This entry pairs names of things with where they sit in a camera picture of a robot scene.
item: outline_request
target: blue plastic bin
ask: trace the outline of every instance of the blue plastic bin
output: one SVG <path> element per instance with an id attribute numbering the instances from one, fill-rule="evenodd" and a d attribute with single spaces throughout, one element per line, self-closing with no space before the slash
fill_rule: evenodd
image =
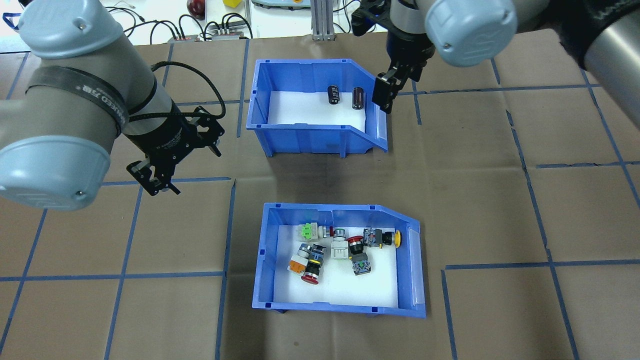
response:
<path id="1" fill-rule="evenodd" d="M 266 156 L 276 152 L 364 154 L 388 151 L 387 114 L 373 104 L 375 78 L 353 60 L 257 60 L 246 128 L 255 131 Z M 364 89 L 365 132 L 349 125 L 268 124 L 272 91 L 324 92 L 329 85 Z"/>
<path id="2" fill-rule="evenodd" d="M 403 243 L 396 249 L 398 308 L 335 305 L 327 302 L 274 302 L 279 226 L 307 222 L 334 227 L 390 227 L 400 230 Z M 279 312 L 338 311 L 425 318 L 427 313 L 420 253 L 420 224 L 417 220 L 379 205 L 267 203 L 262 215 L 252 306 Z"/>

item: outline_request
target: white foam insert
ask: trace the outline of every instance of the white foam insert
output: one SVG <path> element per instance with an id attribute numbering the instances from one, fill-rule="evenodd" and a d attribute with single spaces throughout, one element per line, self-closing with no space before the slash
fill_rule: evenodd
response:
<path id="1" fill-rule="evenodd" d="M 354 110 L 352 102 L 350 92 L 331 105 L 326 92 L 272 91 L 267 124 L 351 125 L 364 133 L 365 110 Z"/>
<path id="2" fill-rule="evenodd" d="M 361 227 L 341 227 L 347 238 L 362 235 Z M 379 228 L 383 232 L 395 229 Z M 309 284 L 287 270 L 289 260 L 297 254 L 302 242 L 294 239 L 295 226 L 278 228 L 278 251 L 273 289 L 274 302 L 328 302 L 333 305 L 398 307 L 396 248 L 384 245 L 365 247 L 371 262 L 371 272 L 356 276 L 351 260 L 331 258 L 332 238 L 312 243 L 327 247 L 324 264 L 320 268 L 319 284 Z"/>

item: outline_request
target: electrical cable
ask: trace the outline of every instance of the electrical cable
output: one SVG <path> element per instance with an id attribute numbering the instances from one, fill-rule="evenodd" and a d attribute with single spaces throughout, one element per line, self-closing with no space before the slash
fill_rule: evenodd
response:
<path id="1" fill-rule="evenodd" d="M 240 14 L 238 13 L 228 13 L 225 14 L 225 16 L 229 15 L 229 17 L 227 18 L 227 23 L 226 23 L 226 28 L 229 28 L 229 20 L 233 19 L 234 17 L 239 17 L 242 21 L 244 21 L 244 23 L 246 24 L 246 27 L 249 29 L 249 35 L 251 36 L 251 38 L 253 38 L 253 31 L 251 30 L 251 25 L 249 25 L 249 22 Z"/>
<path id="2" fill-rule="evenodd" d="M 133 26 L 138 24 L 138 22 L 136 21 L 136 16 L 133 15 L 132 13 L 128 12 L 127 9 L 125 9 L 125 8 L 114 8 L 114 9 L 108 10 L 108 12 L 111 13 L 111 12 L 116 11 L 116 10 L 120 10 L 120 11 L 122 11 L 124 13 L 129 14 L 129 16 L 131 16 L 131 19 L 133 20 Z M 127 37 L 131 36 L 131 34 L 133 34 L 133 29 L 131 29 L 131 32 L 127 35 Z"/>
<path id="3" fill-rule="evenodd" d="M 113 4 L 113 6 L 116 6 L 117 4 L 120 4 L 120 3 L 125 3 L 129 8 L 132 8 L 132 9 L 135 9 L 135 8 L 136 8 L 135 6 L 133 6 L 133 5 L 129 4 L 128 2 L 126 2 L 126 1 L 124 1 L 124 0 L 120 0 L 119 2 L 117 2 L 117 3 Z"/>
<path id="4" fill-rule="evenodd" d="M 143 23 L 141 23 L 141 24 L 138 24 L 138 25 L 135 25 L 135 26 L 131 26 L 129 29 L 124 29 L 124 32 L 126 33 L 127 31 L 129 31 L 129 30 L 133 30 L 133 29 L 135 29 L 135 28 L 139 28 L 139 27 L 140 27 L 140 26 L 142 26 L 142 25 L 155 24 L 155 23 L 157 23 L 157 22 L 158 22 L 158 20 L 145 21 L 145 22 L 143 22 Z"/>
<path id="5" fill-rule="evenodd" d="M 178 29 L 178 27 L 173 23 L 173 21 L 170 20 L 158 20 L 158 22 L 168 22 L 169 24 L 171 24 L 175 30 L 175 34 L 173 36 L 173 39 L 177 39 L 180 37 L 180 29 Z"/>
<path id="6" fill-rule="evenodd" d="M 165 23 L 165 20 L 164 21 L 157 21 L 156 25 L 154 25 L 154 27 L 151 28 L 151 33 L 149 34 L 149 45 L 153 45 L 154 44 L 154 30 L 160 24 L 166 26 L 169 29 L 169 31 L 171 31 L 171 36 L 173 37 L 173 39 L 177 40 L 177 38 L 175 37 L 175 33 L 173 32 L 173 29 L 171 28 L 171 26 L 169 26 L 169 25 L 167 25 Z"/>
<path id="7" fill-rule="evenodd" d="M 114 10 L 121 10 L 123 12 L 133 13 L 133 14 L 135 14 L 135 16 L 137 16 L 140 19 L 140 21 L 142 21 L 142 22 L 145 21 L 145 18 L 143 18 L 142 15 L 140 15 L 137 12 L 135 12 L 135 11 L 133 11 L 131 9 L 128 9 L 128 8 L 119 8 L 119 7 L 116 7 L 116 6 L 105 6 L 104 8 L 108 9 L 109 12 L 112 12 Z"/>
<path id="8" fill-rule="evenodd" d="M 227 16 L 231 15 L 233 13 L 226 13 L 225 15 L 222 15 L 222 21 L 220 21 L 220 24 L 225 24 L 225 19 L 227 18 Z"/>
<path id="9" fill-rule="evenodd" d="M 344 10 L 344 17 L 347 18 L 347 24 L 349 24 L 348 33 L 351 32 L 351 21 L 349 20 L 349 14 L 347 14 L 347 6 L 344 4 L 344 0 L 342 0 L 342 9 Z"/>
<path id="10" fill-rule="evenodd" d="M 339 8 L 339 9 L 334 10 L 333 12 L 337 13 L 337 12 L 339 12 L 339 11 L 343 10 L 343 9 L 346 9 L 346 8 L 347 8 L 347 6 L 349 6 L 349 5 L 351 5 L 351 4 L 353 4 L 353 3 L 359 3 L 359 2 L 360 2 L 360 0 L 351 0 L 349 3 L 347 3 L 347 5 L 344 5 L 344 2 L 342 2 L 342 4 L 343 4 L 344 6 L 343 6 L 342 8 Z"/>
<path id="11" fill-rule="evenodd" d="M 345 33 L 345 34 L 347 33 L 346 31 L 344 31 L 344 29 L 342 28 L 342 26 L 340 26 L 340 24 L 338 24 L 338 23 L 334 22 L 334 23 L 333 23 L 333 25 L 334 25 L 334 26 L 337 26 L 340 30 L 342 30 L 342 32 L 343 32 L 343 33 Z"/>
<path id="12" fill-rule="evenodd" d="M 209 85 L 209 87 L 211 87 L 211 90 L 213 90 L 214 94 L 216 94 L 216 97 L 218 98 L 218 101 L 220 102 L 220 114 L 219 115 L 215 115 L 215 114 L 206 114 L 206 113 L 183 113 L 183 112 L 169 112 L 169 113 L 146 113 L 146 114 L 140 114 L 140 115 L 133 115 L 131 117 L 129 117 L 129 122 L 134 122 L 134 121 L 138 121 L 138 120 L 145 120 L 145 119 L 152 119 L 152 118 L 156 118 L 156 117 L 172 117 L 172 116 L 185 116 L 185 117 L 207 117 L 209 119 L 212 120 L 218 120 L 218 119 L 222 119 L 226 114 L 227 114 L 227 107 L 225 106 L 225 101 L 222 99 L 222 95 L 220 95 L 220 92 L 218 91 L 218 89 L 216 88 L 216 85 L 213 84 L 213 82 L 211 82 L 211 80 L 200 70 L 187 65 L 185 63 L 181 63 L 181 62 L 177 62 L 177 61 L 160 61 L 159 63 L 155 63 L 151 66 L 151 71 L 156 71 L 157 69 L 160 69 L 161 67 L 165 67 L 165 66 L 169 66 L 169 65 L 174 65 L 174 66 L 178 66 L 178 67 L 182 67 L 188 70 L 191 70 L 193 72 L 195 72 L 196 74 L 198 74 L 201 78 L 204 79 L 204 81 L 207 82 L 207 84 Z"/>
<path id="13" fill-rule="evenodd" d="M 205 41 L 207 41 L 207 40 L 212 40 L 212 39 L 213 39 L 213 34 L 211 34 L 211 33 L 208 33 L 208 32 L 207 32 L 207 30 L 209 29 L 209 26 L 210 26 L 210 25 L 215 25 L 215 26 L 216 26 L 216 28 L 217 28 L 218 30 L 220 30 L 220 24 L 218 24 L 218 23 L 217 23 L 217 22 L 215 22 L 215 21 L 209 21 L 209 22 L 204 26 L 204 31 L 205 31 L 205 32 L 202 34 L 202 38 L 203 38 Z"/>
<path id="14" fill-rule="evenodd" d="M 202 28 L 202 25 L 200 25 L 200 22 L 198 22 L 198 19 L 194 18 L 191 15 L 188 15 L 188 14 L 184 13 L 184 14 L 180 15 L 180 17 L 178 18 L 178 27 L 180 28 L 180 34 L 182 35 L 182 38 L 185 38 L 184 30 L 182 29 L 182 19 L 185 18 L 185 17 L 189 17 L 189 18 L 193 19 L 193 21 L 195 21 L 196 24 L 198 24 L 198 27 L 200 28 L 200 33 L 201 34 L 204 33 L 204 29 Z"/>

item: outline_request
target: yellow object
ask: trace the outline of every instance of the yellow object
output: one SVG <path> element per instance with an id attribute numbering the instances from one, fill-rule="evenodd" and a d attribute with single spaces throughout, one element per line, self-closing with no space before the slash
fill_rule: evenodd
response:
<path id="1" fill-rule="evenodd" d="M 230 8 L 235 8 L 242 3 L 242 0 L 222 0 L 222 3 Z"/>
<path id="2" fill-rule="evenodd" d="M 402 237 L 400 236 L 400 230 L 396 230 L 396 248 L 400 247 L 401 242 L 402 242 Z"/>

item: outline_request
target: black electrolytic capacitor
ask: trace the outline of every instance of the black electrolytic capacitor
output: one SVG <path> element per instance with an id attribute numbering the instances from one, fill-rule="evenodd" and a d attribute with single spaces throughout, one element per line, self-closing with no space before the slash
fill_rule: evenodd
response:
<path id="1" fill-rule="evenodd" d="M 338 102 L 340 102 L 340 90 L 338 90 L 337 86 L 330 85 L 326 89 L 326 92 L 329 95 L 329 103 L 331 105 L 336 105 Z"/>
<path id="2" fill-rule="evenodd" d="M 364 109 L 364 90 L 362 88 L 353 88 L 353 104 L 351 107 L 356 110 Z"/>

